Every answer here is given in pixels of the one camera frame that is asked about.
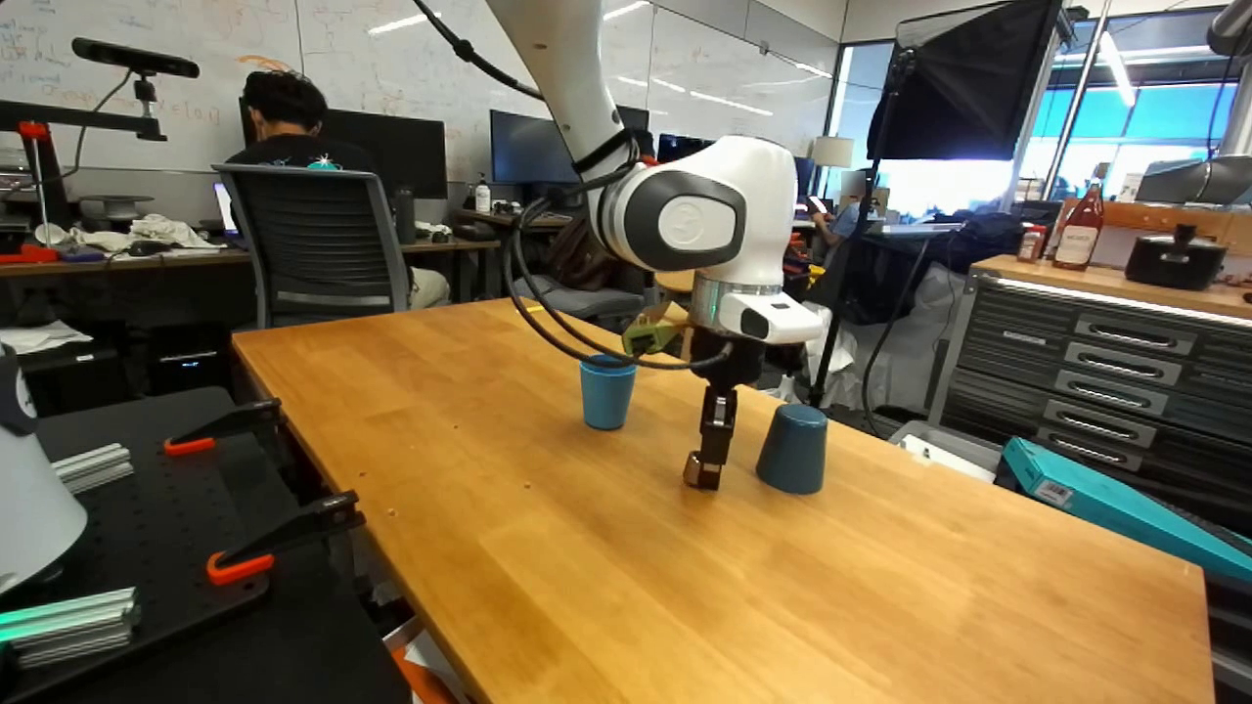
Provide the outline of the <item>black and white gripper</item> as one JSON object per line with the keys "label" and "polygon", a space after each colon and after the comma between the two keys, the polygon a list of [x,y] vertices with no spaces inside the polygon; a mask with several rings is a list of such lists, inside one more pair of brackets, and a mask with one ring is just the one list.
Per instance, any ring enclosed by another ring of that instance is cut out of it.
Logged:
{"label": "black and white gripper", "polygon": [[703,374],[699,440],[687,453],[687,475],[709,475],[721,490],[736,434],[736,388],[755,384],[769,362],[797,374],[806,345],[826,331],[826,315],[793,302],[777,286],[730,286],[699,277],[692,289],[692,372]]}

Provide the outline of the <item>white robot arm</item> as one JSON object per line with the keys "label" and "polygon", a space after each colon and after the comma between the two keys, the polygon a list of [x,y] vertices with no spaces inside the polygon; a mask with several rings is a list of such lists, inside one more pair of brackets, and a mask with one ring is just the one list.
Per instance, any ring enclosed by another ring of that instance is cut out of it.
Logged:
{"label": "white robot arm", "polygon": [[602,0],[486,0],[586,194],[589,229],[636,268],[692,272],[692,358],[703,380],[699,447],[685,482],[715,490],[736,428],[736,388],[766,346],[803,346],[822,315],[782,286],[793,155],[760,135],[715,135],[679,155],[644,149],[602,75]]}

